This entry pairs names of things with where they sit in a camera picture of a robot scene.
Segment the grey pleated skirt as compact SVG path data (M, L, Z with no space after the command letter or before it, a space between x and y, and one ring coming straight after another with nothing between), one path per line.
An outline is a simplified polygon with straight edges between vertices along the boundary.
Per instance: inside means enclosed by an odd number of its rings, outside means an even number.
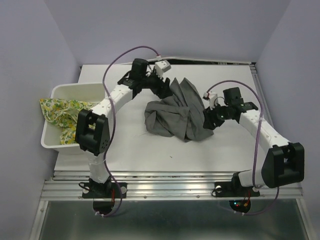
M150 101L144 110L146 130L153 135L176 137L183 142L201 142L214 132L203 127L205 109L196 86L184 78L170 84L172 95Z

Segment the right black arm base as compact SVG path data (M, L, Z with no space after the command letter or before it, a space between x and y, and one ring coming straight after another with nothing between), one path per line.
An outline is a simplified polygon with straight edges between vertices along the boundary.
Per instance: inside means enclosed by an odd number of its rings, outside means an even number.
M230 208L241 214L247 214L251 209L251 198L259 197L260 191L253 190L253 187L233 186L229 181L218 181L211 192L216 198L231 198Z

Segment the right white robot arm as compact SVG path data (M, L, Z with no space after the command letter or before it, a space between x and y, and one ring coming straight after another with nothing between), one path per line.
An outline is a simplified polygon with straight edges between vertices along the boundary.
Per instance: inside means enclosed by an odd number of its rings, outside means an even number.
M231 192L242 195L248 187L267 186L270 189L302 182L305 178L305 149L280 135L261 115L253 102L245 102L238 87L223 91L224 105L212 91L203 95L209 102L203 111L203 128L215 130L226 120L235 120L255 139L255 148L262 148L266 156L261 168L257 167L258 154L254 153L251 170L234 174Z

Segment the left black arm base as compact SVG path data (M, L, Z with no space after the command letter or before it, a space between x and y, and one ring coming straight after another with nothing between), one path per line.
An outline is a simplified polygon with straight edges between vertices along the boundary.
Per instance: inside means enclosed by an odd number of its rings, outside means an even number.
M91 178L89 182L80 182L78 186L82 189L82 198L93 200L92 208L96 215L109 217L114 215L122 199L127 197L128 184L120 182L119 187L109 178L106 183L96 183Z

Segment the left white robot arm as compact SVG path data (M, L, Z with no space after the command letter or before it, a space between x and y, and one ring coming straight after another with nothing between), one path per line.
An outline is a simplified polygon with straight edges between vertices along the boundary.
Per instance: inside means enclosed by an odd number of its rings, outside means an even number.
M148 71L149 62L136 58L115 88L97 105L78 113L75 141L89 159L90 182L100 197L111 193L110 174L105 169L104 153L110 147L115 129L115 115L143 89L150 89L160 99L172 95L170 80L163 75L171 69L167 60L158 60Z

